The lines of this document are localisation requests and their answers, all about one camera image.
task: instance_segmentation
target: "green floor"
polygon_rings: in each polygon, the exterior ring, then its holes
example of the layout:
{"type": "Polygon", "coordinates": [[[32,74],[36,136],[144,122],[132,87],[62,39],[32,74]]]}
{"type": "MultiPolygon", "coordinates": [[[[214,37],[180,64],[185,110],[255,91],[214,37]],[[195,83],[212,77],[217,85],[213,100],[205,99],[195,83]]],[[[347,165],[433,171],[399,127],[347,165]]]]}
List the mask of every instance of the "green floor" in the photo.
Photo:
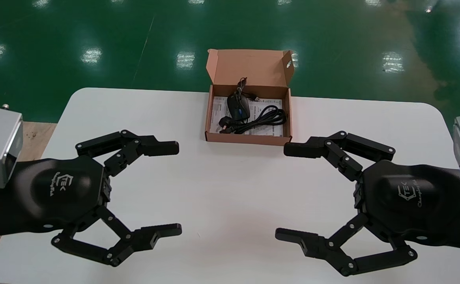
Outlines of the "green floor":
{"type": "Polygon", "coordinates": [[[57,122],[80,88],[206,92],[210,48],[294,50],[294,95],[460,115],[460,0],[0,0],[0,105],[57,122]]]}

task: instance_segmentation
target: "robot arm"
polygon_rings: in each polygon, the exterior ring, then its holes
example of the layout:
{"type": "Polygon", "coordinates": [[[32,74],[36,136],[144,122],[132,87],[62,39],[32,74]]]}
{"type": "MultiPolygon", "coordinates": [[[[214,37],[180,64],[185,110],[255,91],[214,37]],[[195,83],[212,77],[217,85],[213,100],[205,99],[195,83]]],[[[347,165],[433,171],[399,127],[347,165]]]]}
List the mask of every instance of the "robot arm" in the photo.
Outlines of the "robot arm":
{"type": "Polygon", "coordinates": [[[280,241],[297,243],[304,255],[329,262],[344,276],[407,264],[417,253],[405,241],[460,248],[460,171],[429,165],[401,166],[391,162],[395,149],[339,131],[287,143],[284,154],[320,158],[356,181],[356,217],[326,239],[318,234],[278,228],[280,241]],[[344,150],[376,162],[362,166],[344,150]],[[392,245],[392,251],[352,259],[341,246],[361,228],[392,245]]]}
{"type": "Polygon", "coordinates": [[[144,227],[131,232],[106,208],[110,176],[116,176],[138,157],[176,155],[177,142],[129,131],[112,133],[76,145],[73,160],[43,159],[17,162],[0,189],[0,235],[62,230],[51,243],[60,250],[89,260],[118,266],[132,253],[151,250],[160,237],[181,234],[180,224],[144,227]],[[118,151],[104,162],[94,157],[118,151]],[[109,249],[73,239],[102,219],[120,237],[109,249]]]}

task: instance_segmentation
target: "black computer mouse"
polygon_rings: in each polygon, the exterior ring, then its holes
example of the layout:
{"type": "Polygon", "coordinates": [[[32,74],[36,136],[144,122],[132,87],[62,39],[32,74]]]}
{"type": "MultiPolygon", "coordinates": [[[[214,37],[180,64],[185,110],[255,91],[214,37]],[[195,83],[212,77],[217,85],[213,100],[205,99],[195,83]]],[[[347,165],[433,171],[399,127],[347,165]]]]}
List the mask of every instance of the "black computer mouse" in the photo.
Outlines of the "black computer mouse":
{"type": "Polygon", "coordinates": [[[228,105],[228,111],[230,111],[233,120],[241,121],[249,118],[248,99],[243,95],[238,95],[234,92],[232,95],[228,96],[226,104],[228,105]]]}

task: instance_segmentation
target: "white tabletop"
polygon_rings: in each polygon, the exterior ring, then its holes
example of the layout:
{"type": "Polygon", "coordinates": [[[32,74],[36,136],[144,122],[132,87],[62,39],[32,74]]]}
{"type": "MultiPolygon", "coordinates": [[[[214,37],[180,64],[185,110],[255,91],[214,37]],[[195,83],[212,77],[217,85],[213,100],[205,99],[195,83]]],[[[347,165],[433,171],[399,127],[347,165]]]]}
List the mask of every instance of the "white tabletop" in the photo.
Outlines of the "white tabletop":
{"type": "MultiPolygon", "coordinates": [[[[323,159],[285,157],[282,147],[205,142],[207,93],[85,88],[69,101],[43,158],[76,157],[74,145],[128,129],[177,140],[180,153],[141,157],[111,178],[109,209],[131,230],[181,223],[183,234],[158,241],[112,268],[51,246],[58,232],[16,234],[0,241],[0,282],[67,283],[453,283],[460,249],[410,245],[406,266],[349,278],[276,228],[329,237],[356,215],[354,184],[323,159]]],[[[456,168],[440,112],[419,103],[293,97],[293,135],[348,131],[396,148],[397,164],[456,168]]],[[[107,156],[100,157],[102,162],[107,156]]],[[[370,162],[358,159],[365,167],[370,162]]],[[[77,239],[110,247],[117,240],[99,221],[77,239]]],[[[352,257],[390,250],[363,229],[343,249],[352,257]]]]}

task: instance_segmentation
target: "open cardboard box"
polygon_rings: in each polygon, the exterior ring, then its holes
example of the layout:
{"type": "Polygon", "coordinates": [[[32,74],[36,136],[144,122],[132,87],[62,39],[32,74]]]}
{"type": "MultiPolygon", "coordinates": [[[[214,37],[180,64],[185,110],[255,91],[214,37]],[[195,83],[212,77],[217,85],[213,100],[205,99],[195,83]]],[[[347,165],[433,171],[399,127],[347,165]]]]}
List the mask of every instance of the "open cardboard box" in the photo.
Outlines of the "open cardboard box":
{"type": "Polygon", "coordinates": [[[207,73],[212,80],[207,103],[205,140],[283,146],[292,135],[291,90],[288,88],[295,67],[291,50],[208,50],[207,73]],[[287,121],[282,137],[268,135],[236,135],[210,133],[214,97],[228,97],[242,77],[248,77],[245,92],[261,99],[282,99],[287,121]]]}

